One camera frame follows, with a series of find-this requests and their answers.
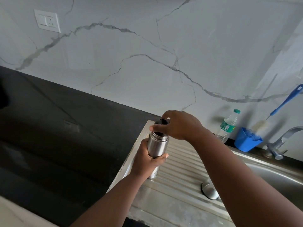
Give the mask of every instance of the black countertop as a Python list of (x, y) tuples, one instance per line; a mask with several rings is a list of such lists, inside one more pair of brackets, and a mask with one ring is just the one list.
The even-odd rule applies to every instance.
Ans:
[(4, 67), (0, 78), (10, 102), (0, 110), (0, 195), (58, 226), (106, 193), (147, 120), (160, 118)]

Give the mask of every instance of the stainless steel sink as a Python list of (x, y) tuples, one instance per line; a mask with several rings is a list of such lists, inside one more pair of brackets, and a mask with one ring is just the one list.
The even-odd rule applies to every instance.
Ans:
[[(148, 136), (152, 124), (152, 121), (146, 123), (109, 190), (129, 173), (140, 141)], [(302, 171), (232, 150), (257, 175), (303, 210)], [(141, 186), (128, 217), (149, 226), (234, 226), (220, 198), (210, 200), (201, 193), (200, 185), (208, 174), (193, 147), (171, 138), (167, 153), (169, 158), (157, 177), (147, 179)]]

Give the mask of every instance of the faucet spout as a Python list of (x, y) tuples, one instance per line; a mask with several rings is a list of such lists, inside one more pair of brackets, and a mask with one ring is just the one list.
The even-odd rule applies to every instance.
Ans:
[(303, 130), (303, 126), (296, 126), (289, 129), (280, 138), (278, 138), (277, 141), (275, 141), (274, 143), (268, 143), (267, 149), (271, 152), (271, 154), (275, 157), (275, 159), (277, 160), (283, 159), (283, 153), (285, 152), (279, 153), (278, 148), (280, 148), (294, 133), (302, 130)]

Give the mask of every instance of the silver bottle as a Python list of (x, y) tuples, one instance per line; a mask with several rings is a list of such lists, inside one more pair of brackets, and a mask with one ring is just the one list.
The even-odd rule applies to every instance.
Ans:
[[(155, 122), (155, 124), (168, 124), (167, 120), (161, 119)], [(147, 150), (149, 155), (153, 158), (161, 156), (165, 153), (167, 145), (169, 143), (169, 136), (160, 132), (150, 132), (149, 139), (147, 141)], [(148, 179), (153, 179), (157, 176), (159, 166), (153, 171), (153, 173), (148, 177)]]

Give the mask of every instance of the forearm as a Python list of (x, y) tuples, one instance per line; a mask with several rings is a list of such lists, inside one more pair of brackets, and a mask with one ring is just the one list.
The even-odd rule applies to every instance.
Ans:
[(237, 226), (299, 226), (302, 212), (208, 130), (190, 143)]
[(120, 227), (144, 178), (128, 175), (83, 213), (71, 227)]

